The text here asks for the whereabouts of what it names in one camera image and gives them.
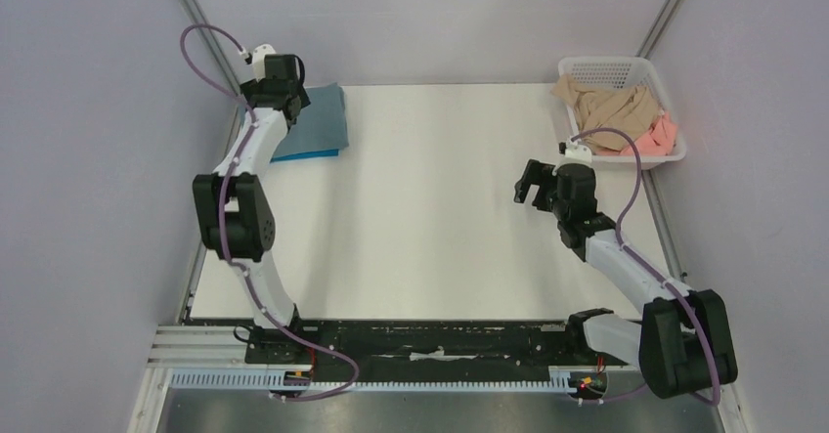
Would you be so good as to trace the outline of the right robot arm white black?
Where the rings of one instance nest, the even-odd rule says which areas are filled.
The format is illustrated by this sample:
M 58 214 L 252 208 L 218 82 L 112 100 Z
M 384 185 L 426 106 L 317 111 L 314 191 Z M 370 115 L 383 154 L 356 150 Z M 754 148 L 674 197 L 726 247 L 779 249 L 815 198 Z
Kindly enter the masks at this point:
M 522 203 L 532 187 L 537 210 L 556 219 L 563 245 L 610 280 L 640 313 L 633 322 L 606 308 L 571 315 L 564 347 L 578 363 L 599 354 L 638 368 L 645 386 L 670 399 L 737 380 L 728 315 L 715 291 L 695 290 L 664 276 L 626 243 L 619 224 L 599 211 L 594 170 L 580 163 L 527 162 L 514 186 Z

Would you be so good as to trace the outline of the grey-blue t shirt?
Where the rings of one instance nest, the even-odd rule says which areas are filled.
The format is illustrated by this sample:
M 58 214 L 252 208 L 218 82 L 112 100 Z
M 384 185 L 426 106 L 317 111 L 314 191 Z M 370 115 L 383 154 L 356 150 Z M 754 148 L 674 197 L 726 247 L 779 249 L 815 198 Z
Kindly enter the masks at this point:
M 304 108 L 277 145 L 272 157 L 299 152 L 344 150 L 349 146 L 345 95 L 336 83 L 306 88 L 311 104 Z

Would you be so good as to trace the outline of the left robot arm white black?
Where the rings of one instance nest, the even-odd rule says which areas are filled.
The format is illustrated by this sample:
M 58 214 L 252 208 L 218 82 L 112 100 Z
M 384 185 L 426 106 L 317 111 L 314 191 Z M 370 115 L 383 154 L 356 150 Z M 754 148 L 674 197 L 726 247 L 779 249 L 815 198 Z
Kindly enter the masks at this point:
M 210 174 L 193 180 L 201 240 L 231 267 L 253 311 L 253 334 L 270 337 L 269 349 L 284 363 L 300 360 L 309 344 L 293 328 L 298 309 L 284 289 L 272 256 L 277 221 L 261 174 L 277 145 L 309 106 L 305 66 L 293 54 L 253 56 L 255 77 L 240 97 L 245 110 L 238 137 Z

